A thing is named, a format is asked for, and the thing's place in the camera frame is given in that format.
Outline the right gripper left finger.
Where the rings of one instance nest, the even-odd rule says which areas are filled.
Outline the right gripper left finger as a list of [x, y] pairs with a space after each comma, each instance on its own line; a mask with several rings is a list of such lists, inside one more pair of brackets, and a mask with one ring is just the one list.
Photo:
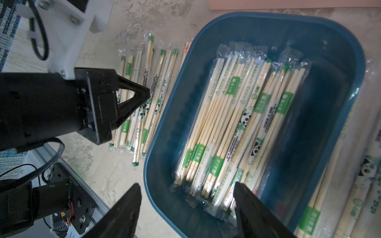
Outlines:
[[85, 238], [134, 238], [142, 201], [138, 183], [120, 198], [109, 212], [89, 231]]

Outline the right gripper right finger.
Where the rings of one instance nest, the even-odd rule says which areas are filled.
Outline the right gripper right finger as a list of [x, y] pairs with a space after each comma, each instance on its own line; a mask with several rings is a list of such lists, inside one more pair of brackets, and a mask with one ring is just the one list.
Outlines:
[[239, 238], [295, 237], [243, 183], [236, 183], [233, 196]]

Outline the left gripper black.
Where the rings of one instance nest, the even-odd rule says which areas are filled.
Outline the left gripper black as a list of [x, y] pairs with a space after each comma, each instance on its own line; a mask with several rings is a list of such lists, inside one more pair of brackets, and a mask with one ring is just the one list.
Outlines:
[[[135, 94], [117, 106], [118, 86]], [[113, 69], [77, 68], [72, 80], [58, 73], [2, 73], [1, 150], [72, 132], [103, 144], [149, 98], [149, 88]]]

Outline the chopsticks pair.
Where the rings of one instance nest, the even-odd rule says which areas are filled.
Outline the chopsticks pair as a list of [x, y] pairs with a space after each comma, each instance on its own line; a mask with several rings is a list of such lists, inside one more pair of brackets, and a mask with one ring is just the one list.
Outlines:
[[349, 238], [362, 211], [366, 196], [381, 163], [381, 117], [378, 117], [367, 142], [359, 173], [335, 231], [335, 238]]
[[331, 238], [346, 206], [351, 184], [360, 164], [364, 140], [359, 112], [363, 90], [353, 94], [354, 104], [339, 134], [333, 153], [295, 231], [298, 238]]

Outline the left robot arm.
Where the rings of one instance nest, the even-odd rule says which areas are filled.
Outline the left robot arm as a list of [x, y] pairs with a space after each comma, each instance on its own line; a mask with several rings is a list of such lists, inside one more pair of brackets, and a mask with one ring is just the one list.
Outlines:
[[75, 214], [74, 185], [59, 182], [33, 187], [62, 155], [59, 136], [77, 132], [101, 145], [112, 131], [150, 96], [147, 87], [113, 69], [76, 68], [74, 79], [58, 73], [1, 74], [1, 151], [18, 153], [53, 142], [59, 150], [44, 165], [19, 179], [1, 181], [1, 237], [30, 228], [34, 221], [58, 211]]

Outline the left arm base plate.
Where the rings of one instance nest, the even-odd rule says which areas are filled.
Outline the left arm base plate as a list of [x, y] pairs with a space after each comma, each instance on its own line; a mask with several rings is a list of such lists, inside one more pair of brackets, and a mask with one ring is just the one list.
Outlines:
[[62, 163], [55, 163], [48, 176], [51, 183], [65, 182], [71, 186], [66, 210], [51, 216], [52, 232], [59, 238], [81, 237], [90, 229], [96, 203], [85, 187]]

